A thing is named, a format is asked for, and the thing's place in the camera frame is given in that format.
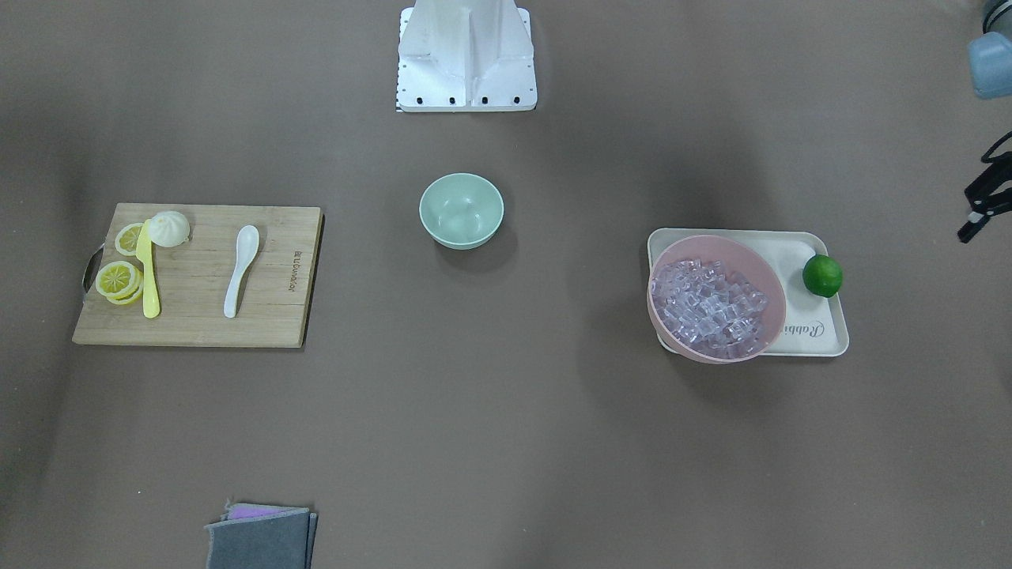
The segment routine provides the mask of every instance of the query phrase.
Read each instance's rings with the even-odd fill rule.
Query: green bowl
[[[422,226],[450,249],[474,249],[495,235],[503,222],[503,196],[475,174],[447,174],[429,184],[418,205]]]

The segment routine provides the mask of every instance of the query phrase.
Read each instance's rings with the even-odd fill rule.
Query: white spoon
[[[243,279],[243,274],[256,257],[256,251],[260,247],[260,232],[251,225],[239,230],[239,237],[236,237],[236,270],[232,272],[232,280],[229,281],[229,290],[225,293],[225,316],[227,318],[236,317],[236,303],[239,301],[239,283]]]

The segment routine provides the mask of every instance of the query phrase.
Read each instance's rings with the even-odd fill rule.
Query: cutting board
[[[141,302],[115,306],[94,287],[74,330],[79,344],[149,346],[299,347],[303,345],[317,248],[319,208],[119,204],[105,236],[101,265],[126,260],[113,243],[123,227],[174,210],[190,223],[190,240],[154,247],[162,313],[144,317]],[[224,313],[225,291],[236,264],[236,236],[245,225],[260,231],[260,249],[240,289],[235,318]]]

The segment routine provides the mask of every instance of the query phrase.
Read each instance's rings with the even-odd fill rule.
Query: blue gray towel
[[[232,504],[210,533],[207,569],[310,569],[317,514],[309,508]]]

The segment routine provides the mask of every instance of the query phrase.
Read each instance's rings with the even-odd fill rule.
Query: yellow knife
[[[151,236],[148,235],[148,225],[151,220],[145,220],[141,235],[137,237],[137,260],[144,263],[144,315],[154,318],[162,312],[162,304],[158,302],[158,286],[155,284],[155,263],[151,257]]]

